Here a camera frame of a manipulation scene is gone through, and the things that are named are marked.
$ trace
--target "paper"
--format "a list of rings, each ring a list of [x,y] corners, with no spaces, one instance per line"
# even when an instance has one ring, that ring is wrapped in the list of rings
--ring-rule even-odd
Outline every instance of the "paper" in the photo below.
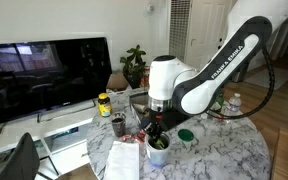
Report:
[[[113,142],[106,162],[105,180],[139,179],[139,145]]]

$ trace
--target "television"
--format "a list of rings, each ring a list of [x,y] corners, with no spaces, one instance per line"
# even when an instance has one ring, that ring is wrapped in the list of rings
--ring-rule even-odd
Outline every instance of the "television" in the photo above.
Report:
[[[105,37],[0,44],[0,122],[96,98],[111,73]]]

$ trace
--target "round table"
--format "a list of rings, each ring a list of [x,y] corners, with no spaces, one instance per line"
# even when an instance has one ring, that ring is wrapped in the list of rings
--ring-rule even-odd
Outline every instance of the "round table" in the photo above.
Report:
[[[124,112],[127,133],[136,134],[138,124],[130,110],[129,95],[143,90],[126,91],[110,96],[115,112]],[[180,140],[180,129],[194,134],[191,142]],[[166,132],[171,139],[168,163],[161,169],[150,165],[145,145],[140,144],[140,179],[260,179],[270,178],[271,162],[267,145],[254,124],[247,118],[219,123],[216,120],[193,117]],[[91,167],[98,179],[104,178],[105,164],[114,135],[110,118],[97,114],[87,136]]]

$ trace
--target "door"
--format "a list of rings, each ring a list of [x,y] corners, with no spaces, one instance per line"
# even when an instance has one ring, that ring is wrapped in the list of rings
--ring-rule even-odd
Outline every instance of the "door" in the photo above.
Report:
[[[185,63],[201,70],[224,42],[227,16],[237,0],[193,0]]]

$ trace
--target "cup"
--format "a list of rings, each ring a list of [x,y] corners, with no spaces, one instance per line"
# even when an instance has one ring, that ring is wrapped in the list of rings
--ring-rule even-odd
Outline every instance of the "cup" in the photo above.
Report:
[[[162,168],[167,163],[170,150],[169,137],[166,134],[162,133],[160,140],[165,146],[164,149],[155,148],[155,142],[153,141],[153,139],[148,134],[146,134],[145,136],[145,146],[148,160],[152,166],[157,168]]]
[[[125,134],[125,114],[117,112],[113,113],[111,117],[115,136],[122,137]]]

